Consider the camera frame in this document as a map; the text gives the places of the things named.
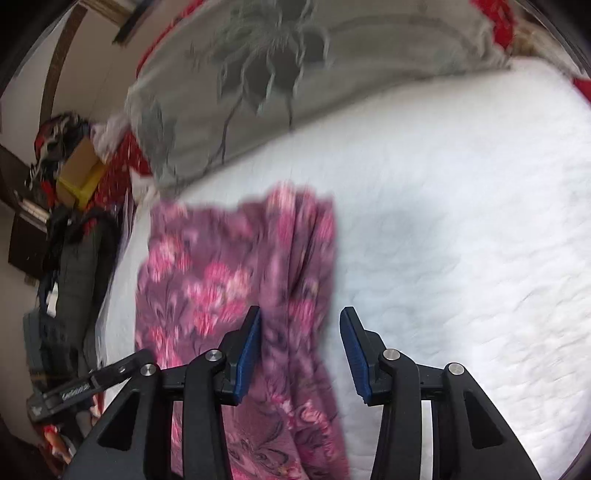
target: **red fabric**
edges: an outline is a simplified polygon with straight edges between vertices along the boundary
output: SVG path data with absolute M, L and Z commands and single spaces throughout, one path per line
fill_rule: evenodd
M 495 41 L 504 49 L 513 43 L 515 18 L 507 0 L 472 0 L 482 13 L 494 23 Z
M 585 98 L 591 102 L 591 80 L 573 79 L 573 83 L 585 95 Z
M 86 209 L 94 206 L 108 209 L 111 205 L 122 203 L 125 192 L 131 189 L 130 167 L 140 175 L 152 175 L 150 165 L 131 130 L 125 134 L 117 152 L 111 157 L 111 162 Z
M 149 56 L 152 55 L 152 52 L 156 49 L 156 47 L 162 41 L 162 39 L 166 35 L 168 35 L 168 33 L 170 33 L 174 29 L 174 27 L 176 27 L 177 24 L 183 18 L 186 18 L 189 15 L 191 15 L 195 11 L 195 9 L 197 7 L 199 7 L 199 6 L 201 6 L 201 4 L 204 3 L 204 2 L 205 2 L 205 0 L 194 0 L 193 3 L 191 3 L 185 10 L 183 10 L 182 12 L 180 12 L 178 14 L 178 16 L 176 16 L 175 19 L 172 22 L 170 22 L 170 25 L 164 29 L 164 31 L 158 36 L 158 38 L 156 38 L 156 40 L 154 41 L 154 43 L 152 43 L 150 45 L 150 47 L 148 48 L 148 50 L 146 50 L 146 52 L 144 53 L 144 56 L 142 57 L 142 59 L 139 61 L 138 68 L 135 71 L 135 76 L 136 77 L 138 77 L 140 70 L 144 66 L 144 63 L 146 62 L 146 60 L 148 60 Z
M 102 413 L 105 411 L 105 392 L 97 393 L 93 398 L 97 410 L 102 415 Z
M 39 127 L 39 131 L 37 132 L 37 136 L 35 137 L 35 141 L 33 142 L 33 147 L 35 148 L 35 158 L 39 160 L 41 158 L 41 149 L 45 142 L 47 141 L 48 134 L 53 129 L 52 122 L 45 122 L 42 126 Z
M 57 427 L 55 425 L 44 425 L 43 433 L 45 432 L 57 433 Z
M 45 193 L 47 206 L 49 208 L 53 208 L 57 201 L 55 188 L 51 185 L 51 183 L 48 180 L 43 180 L 41 182 L 41 189 L 43 190 L 43 193 Z

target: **white wall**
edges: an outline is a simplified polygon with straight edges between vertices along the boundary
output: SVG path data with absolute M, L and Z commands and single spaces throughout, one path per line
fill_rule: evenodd
M 115 2 L 132 12 L 141 3 L 141 0 L 115 0 Z
M 119 29 L 89 10 L 61 70 L 53 114 L 74 110 L 81 116 L 104 122 L 113 113 L 123 110 L 127 90 L 135 81 L 139 60 L 191 1 L 156 2 L 123 47 L 112 44 Z
M 54 30 L 37 47 L 18 75 L 12 78 L 0 99 L 0 144 L 26 164 L 35 163 L 33 142 L 39 130 L 45 80 L 68 15 L 69 13 L 58 22 Z
M 37 291 L 24 283 L 23 272 L 8 264 L 13 217 L 0 203 L 0 414 L 12 434 L 37 443 L 25 408 L 33 388 L 22 332 L 22 317 L 34 308 Z

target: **black bag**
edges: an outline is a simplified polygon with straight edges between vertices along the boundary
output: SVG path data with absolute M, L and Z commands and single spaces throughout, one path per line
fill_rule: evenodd
M 85 226 L 94 225 L 85 234 Z M 31 380 L 47 391 L 97 368 L 95 323 L 115 266 L 119 226 L 100 208 L 82 217 L 58 207 L 47 224 L 49 247 L 38 290 L 39 308 L 24 317 Z M 56 317 L 47 297 L 57 282 Z

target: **cardboard box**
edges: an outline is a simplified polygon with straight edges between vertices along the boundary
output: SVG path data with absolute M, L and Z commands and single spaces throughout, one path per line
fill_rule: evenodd
M 90 138 L 84 137 L 61 167 L 56 195 L 69 208 L 84 210 L 106 170 Z

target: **quilted mattress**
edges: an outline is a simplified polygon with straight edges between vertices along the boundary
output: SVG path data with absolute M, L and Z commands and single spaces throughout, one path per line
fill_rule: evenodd
M 181 200 L 234 206 L 281 180 L 334 197 L 339 250 L 321 349 L 353 479 L 369 478 L 381 409 L 355 395 L 338 328 L 347 305 L 417 363 L 465 365 L 541 476 L 557 479 L 591 432 L 590 152 L 586 100 L 547 64 L 517 59 L 505 72 L 373 96 L 211 174 Z M 144 208 L 97 326 L 106 363 L 134 348 L 149 232 Z

